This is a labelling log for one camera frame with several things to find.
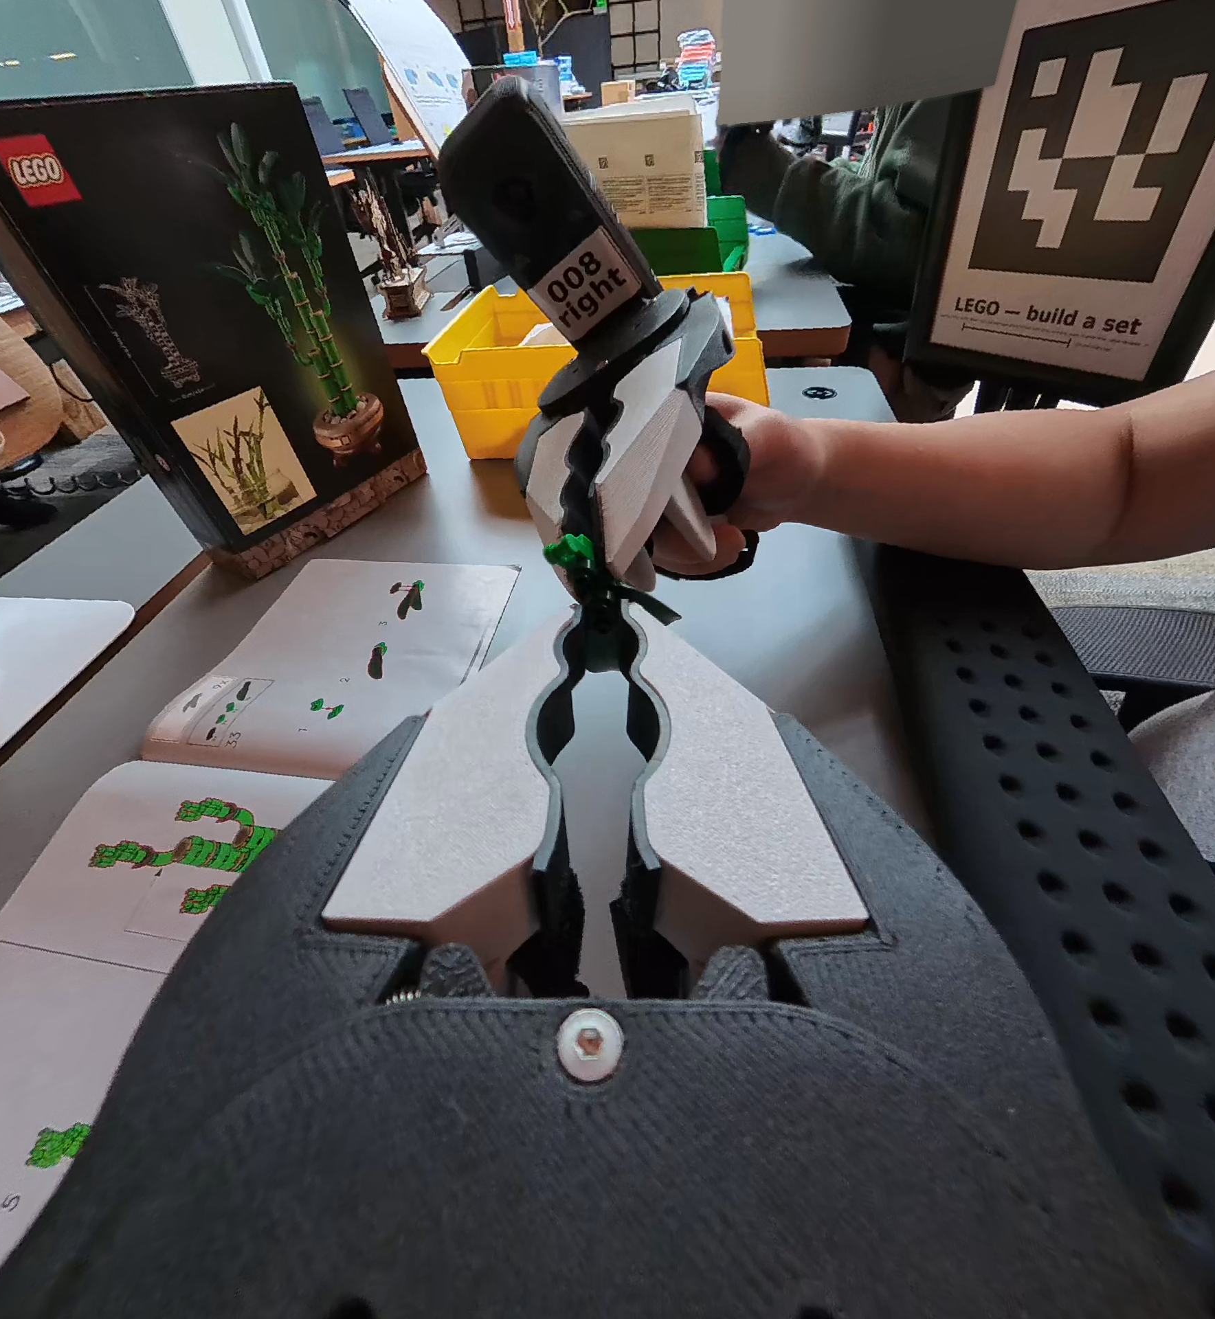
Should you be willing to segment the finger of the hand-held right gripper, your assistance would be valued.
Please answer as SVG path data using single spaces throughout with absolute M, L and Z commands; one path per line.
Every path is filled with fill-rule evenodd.
M 717 537 L 685 468 L 699 448 L 701 411 L 679 385 L 679 354 L 652 354 L 616 387 L 620 417 L 606 437 L 606 458 L 595 478 L 610 575 L 640 592 L 652 592 L 658 573 L 648 541 L 667 519 L 713 565 Z
M 591 409 L 561 419 L 535 415 L 520 445 L 516 470 L 543 549 L 567 535 L 587 537 L 593 561 L 606 561 L 595 490 L 604 458 L 604 425 Z

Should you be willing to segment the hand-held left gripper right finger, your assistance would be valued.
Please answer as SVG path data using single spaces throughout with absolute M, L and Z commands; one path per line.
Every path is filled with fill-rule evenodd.
M 865 933 L 774 713 L 650 616 L 624 614 L 634 784 L 618 957 L 632 999 L 685 999 L 715 953 Z

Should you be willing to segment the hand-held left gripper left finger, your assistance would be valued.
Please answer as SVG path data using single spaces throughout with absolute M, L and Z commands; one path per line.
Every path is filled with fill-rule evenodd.
M 435 705 L 322 922 L 334 932 L 460 943 L 533 997 L 585 995 L 585 900 L 569 863 L 555 760 L 585 675 L 567 608 Z

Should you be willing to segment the dark green lego leaf piece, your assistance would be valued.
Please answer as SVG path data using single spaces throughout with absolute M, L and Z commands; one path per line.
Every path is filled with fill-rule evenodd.
M 579 557 L 575 565 L 569 565 L 567 575 L 571 592 L 583 612 L 581 632 L 585 636 L 587 671 L 630 669 L 632 648 L 638 648 L 638 644 L 630 642 L 626 606 L 640 606 L 666 628 L 681 620 L 671 606 L 652 592 L 616 581 L 608 571 L 598 569 L 593 559 Z

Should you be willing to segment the person's right forearm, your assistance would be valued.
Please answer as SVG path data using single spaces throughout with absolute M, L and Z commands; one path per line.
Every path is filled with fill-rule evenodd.
M 1099 411 L 835 425 L 804 521 L 1023 571 L 1215 549 L 1215 372 Z

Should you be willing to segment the brown lego model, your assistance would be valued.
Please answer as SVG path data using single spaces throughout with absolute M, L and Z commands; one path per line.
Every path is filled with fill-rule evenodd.
M 425 269 L 417 261 L 409 230 L 395 214 L 370 172 L 356 176 L 352 212 L 366 238 L 380 249 L 376 287 L 385 301 L 385 320 L 405 322 L 423 316 L 431 301 Z

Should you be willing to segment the lego instruction booklet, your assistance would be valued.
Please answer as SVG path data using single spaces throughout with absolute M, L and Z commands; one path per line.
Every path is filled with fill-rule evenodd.
M 0 912 L 0 1265 L 230 886 L 482 665 L 516 583 L 506 567 L 320 561 L 78 801 Z

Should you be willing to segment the black lego set box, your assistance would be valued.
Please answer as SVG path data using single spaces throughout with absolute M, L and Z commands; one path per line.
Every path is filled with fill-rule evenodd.
M 0 267 L 238 575 L 427 476 L 293 86 L 0 103 Z

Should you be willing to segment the person's right hand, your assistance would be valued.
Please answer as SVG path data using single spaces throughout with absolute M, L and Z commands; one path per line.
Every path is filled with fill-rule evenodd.
M 748 474 L 739 502 L 713 521 L 717 549 L 703 559 L 667 521 L 654 535 L 654 565 L 683 579 L 729 571 L 746 551 L 748 533 L 815 519 L 817 488 L 829 466 L 833 423 L 790 419 L 740 397 L 711 393 L 709 405 L 742 433 Z

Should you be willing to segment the yellow plastic bin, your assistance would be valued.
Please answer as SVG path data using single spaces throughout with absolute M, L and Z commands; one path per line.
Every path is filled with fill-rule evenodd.
M 768 407 L 750 275 L 699 273 L 664 277 L 662 285 L 713 293 L 729 303 L 735 358 L 715 374 L 711 391 Z M 527 334 L 545 322 L 524 291 L 488 289 L 425 348 L 470 460 L 516 458 L 543 389 L 573 362 L 567 342 L 525 346 Z

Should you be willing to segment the white printed carton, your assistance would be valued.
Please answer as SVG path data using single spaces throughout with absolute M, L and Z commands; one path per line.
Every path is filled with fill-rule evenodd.
M 703 230 L 705 129 L 687 94 L 571 113 L 567 137 L 628 230 Z

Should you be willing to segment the white curved poster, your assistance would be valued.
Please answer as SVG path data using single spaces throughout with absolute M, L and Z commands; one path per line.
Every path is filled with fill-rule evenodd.
M 395 107 L 405 109 L 409 139 L 429 157 L 468 113 L 462 82 L 470 62 L 429 3 L 346 3 L 380 52 Z

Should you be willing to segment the green plastic bin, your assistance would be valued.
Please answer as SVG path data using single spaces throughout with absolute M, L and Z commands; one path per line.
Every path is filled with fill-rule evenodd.
M 660 277 L 737 273 L 746 269 L 750 236 L 742 196 L 721 192 L 717 151 L 705 149 L 705 224 L 683 230 L 634 230 L 632 236 Z

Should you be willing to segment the black perforated chair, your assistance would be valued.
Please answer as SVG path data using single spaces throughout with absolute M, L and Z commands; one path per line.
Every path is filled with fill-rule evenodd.
M 1023 573 L 857 551 L 940 855 L 1215 1318 L 1215 876 Z

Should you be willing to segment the black framed tag sign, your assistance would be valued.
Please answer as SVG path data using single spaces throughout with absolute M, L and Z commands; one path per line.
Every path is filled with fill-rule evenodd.
M 952 109 L 906 360 L 1107 407 L 1214 320 L 1215 3 L 1019 3 Z

